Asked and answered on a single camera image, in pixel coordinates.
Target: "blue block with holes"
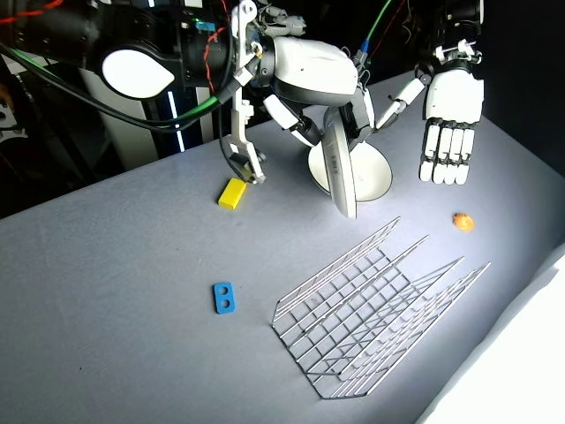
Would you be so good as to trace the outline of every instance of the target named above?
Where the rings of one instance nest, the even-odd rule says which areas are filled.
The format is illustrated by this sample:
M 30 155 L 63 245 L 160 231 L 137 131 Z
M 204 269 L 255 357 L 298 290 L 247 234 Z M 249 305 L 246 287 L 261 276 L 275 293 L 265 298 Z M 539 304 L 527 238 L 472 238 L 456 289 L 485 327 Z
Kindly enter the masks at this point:
M 214 284 L 215 311 L 218 314 L 229 314 L 236 310 L 231 283 Z

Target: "table surface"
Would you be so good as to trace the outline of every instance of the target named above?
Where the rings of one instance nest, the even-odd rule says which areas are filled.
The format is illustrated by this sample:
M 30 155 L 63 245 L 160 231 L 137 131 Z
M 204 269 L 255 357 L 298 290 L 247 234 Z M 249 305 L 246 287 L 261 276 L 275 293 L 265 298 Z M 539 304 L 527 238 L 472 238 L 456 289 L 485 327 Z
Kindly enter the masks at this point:
M 374 86 L 375 109 L 409 77 Z M 272 122 L 249 131 L 268 180 L 236 212 L 215 204 L 230 171 L 211 143 L 0 221 L 0 422 L 413 422 L 565 232 L 565 180 L 486 119 L 466 185 L 420 182 L 422 105 L 370 139 L 394 180 L 355 221 Z M 275 303 L 397 216 L 388 253 L 431 236 L 407 274 L 493 265 L 372 395 L 320 400 L 269 327 Z M 234 314 L 214 311 L 222 281 Z

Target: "wire grid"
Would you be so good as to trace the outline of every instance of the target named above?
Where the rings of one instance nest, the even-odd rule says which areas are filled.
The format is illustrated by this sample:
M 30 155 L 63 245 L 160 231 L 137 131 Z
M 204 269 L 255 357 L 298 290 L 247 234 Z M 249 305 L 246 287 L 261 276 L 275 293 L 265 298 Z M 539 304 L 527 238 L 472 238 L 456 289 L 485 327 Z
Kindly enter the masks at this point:
M 427 238 L 389 259 L 379 246 L 398 219 L 277 303 L 272 326 L 322 398 L 368 394 L 410 350 L 413 343 L 407 342 L 419 338 L 412 332 L 404 337 L 407 329 L 413 330 L 414 322 L 424 325 L 414 316 L 423 314 L 424 323 L 431 325 L 441 315 L 426 319 L 430 311 L 441 309 L 430 309 L 428 304 L 435 297 L 429 289 L 463 258 L 411 282 L 396 265 Z M 466 278 L 474 281 L 473 276 Z M 449 286 L 442 292 L 447 294 L 438 298 L 440 303 L 467 281 Z M 456 292 L 448 303 L 458 295 Z

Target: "white plate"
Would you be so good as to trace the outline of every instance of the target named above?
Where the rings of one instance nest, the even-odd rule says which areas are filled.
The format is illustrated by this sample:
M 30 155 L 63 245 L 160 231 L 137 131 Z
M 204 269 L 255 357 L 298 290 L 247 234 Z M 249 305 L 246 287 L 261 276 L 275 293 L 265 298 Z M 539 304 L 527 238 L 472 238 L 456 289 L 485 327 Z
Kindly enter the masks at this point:
M 350 152 L 350 158 L 356 200 L 374 201 L 383 196 L 392 184 L 392 170 L 385 156 L 370 144 L 363 142 L 357 144 Z M 321 143 L 310 150 L 308 167 L 318 185 L 329 192 Z

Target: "small orange toy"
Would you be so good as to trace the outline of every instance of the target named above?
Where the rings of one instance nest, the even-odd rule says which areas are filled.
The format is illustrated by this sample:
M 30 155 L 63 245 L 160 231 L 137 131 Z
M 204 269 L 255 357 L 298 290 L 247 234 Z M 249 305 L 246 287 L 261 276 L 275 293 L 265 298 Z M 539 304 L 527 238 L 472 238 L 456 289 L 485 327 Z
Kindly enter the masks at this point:
M 463 231 L 463 232 L 470 232 L 475 228 L 475 222 L 473 218 L 471 218 L 467 214 L 455 214 L 453 215 L 453 223 L 455 226 Z

